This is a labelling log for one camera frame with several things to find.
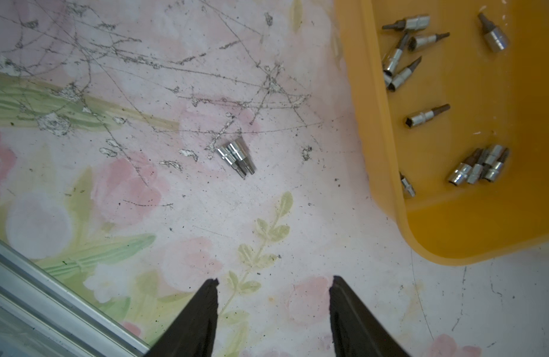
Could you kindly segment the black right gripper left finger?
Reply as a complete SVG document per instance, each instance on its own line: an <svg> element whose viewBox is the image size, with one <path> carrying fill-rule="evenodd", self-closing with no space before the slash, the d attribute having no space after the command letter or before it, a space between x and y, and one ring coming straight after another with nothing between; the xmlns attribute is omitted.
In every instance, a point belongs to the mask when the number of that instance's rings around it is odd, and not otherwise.
<svg viewBox="0 0 549 357"><path fill-rule="evenodd" d="M217 279L207 279L145 356L211 356L218 321L218 285Z"/></svg>

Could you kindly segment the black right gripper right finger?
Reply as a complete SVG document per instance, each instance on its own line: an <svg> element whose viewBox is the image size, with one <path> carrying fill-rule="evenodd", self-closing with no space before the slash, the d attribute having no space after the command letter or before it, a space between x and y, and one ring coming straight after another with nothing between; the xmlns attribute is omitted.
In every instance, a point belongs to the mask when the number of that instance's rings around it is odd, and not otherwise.
<svg viewBox="0 0 549 357"><path fill-rule="evenodd" d="M342 277L333 277L329 292L330 326L337 356L409 357Z"/></svg>

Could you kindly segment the single metal bit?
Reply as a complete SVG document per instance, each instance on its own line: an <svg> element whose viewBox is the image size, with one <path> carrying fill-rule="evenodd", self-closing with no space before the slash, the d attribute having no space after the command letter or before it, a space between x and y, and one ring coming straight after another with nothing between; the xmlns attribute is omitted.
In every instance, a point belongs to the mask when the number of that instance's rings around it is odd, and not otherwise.
<svg viewBox="0 0 549 357"><path fill-rule="evenodd" d="M402 185L402 192L405 198L414 198L416 196L416 191L414 190L413 185L407 179L403 173L399 173L399 178Z"/></svg>

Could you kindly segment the fourteenth metal bit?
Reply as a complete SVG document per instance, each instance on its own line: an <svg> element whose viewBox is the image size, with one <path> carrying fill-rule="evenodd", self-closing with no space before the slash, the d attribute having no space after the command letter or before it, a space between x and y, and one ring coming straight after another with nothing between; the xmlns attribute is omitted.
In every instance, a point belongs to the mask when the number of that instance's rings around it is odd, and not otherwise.
<svg viewBox="0 0 549 357"><path fill-rule="evenodd" d="M503 150L502 154L489 166L482 179L488 182L495 182L500 176L508 157L509 148L506 148Z"/></svg>

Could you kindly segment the twelfth metal bit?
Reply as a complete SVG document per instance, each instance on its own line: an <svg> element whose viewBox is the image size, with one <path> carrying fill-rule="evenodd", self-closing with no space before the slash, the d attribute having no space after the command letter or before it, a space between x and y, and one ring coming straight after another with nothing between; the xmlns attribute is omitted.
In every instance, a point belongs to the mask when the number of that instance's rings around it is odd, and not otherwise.
<svg viewBox="0 0 549 357"><path fill-rule="evenodd" d="M435 107L435 108L432 108L432 109L429 109L429 110L426 110L426 111L423 111L423 112L418 112L418 113L411 114L405 119L405 125L408 128L413 128L413 127L416 127L416 126L423 125L427 121L435 118L436 116L438 116L441 113L444 113L444 112L446 112L450 109L451 109L451 106L449 104L444 104L442 106Z"/></svg>

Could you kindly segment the thirteenth metal bit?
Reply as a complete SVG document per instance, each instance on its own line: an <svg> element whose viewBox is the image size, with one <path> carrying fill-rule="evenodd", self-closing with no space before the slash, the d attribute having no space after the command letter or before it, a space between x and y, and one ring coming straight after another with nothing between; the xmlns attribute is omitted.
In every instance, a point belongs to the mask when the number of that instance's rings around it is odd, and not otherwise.
<svg viewBox="0 0 549 357"><path fill-rule="evenodd" d="M499 144L492 144L481 150L481 154L472 167L472 172L467 179L468 184L476 184L481 180L491 166L500 158L505 147Z"/></svg>

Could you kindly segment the eleventh metal bit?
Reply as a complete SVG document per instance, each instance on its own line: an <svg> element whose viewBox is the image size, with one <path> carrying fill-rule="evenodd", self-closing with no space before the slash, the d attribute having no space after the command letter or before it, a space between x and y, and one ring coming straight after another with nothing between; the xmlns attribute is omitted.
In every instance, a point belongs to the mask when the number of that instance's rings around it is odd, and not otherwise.
<svg viewBox="0 0 549 357"><path fill-rule="evenodd" d="M494 53L504 51L509 46L509 40L505 32L483 13L478 14L478 19L481 22L485 43L489 46L491 51Z"/></svg>

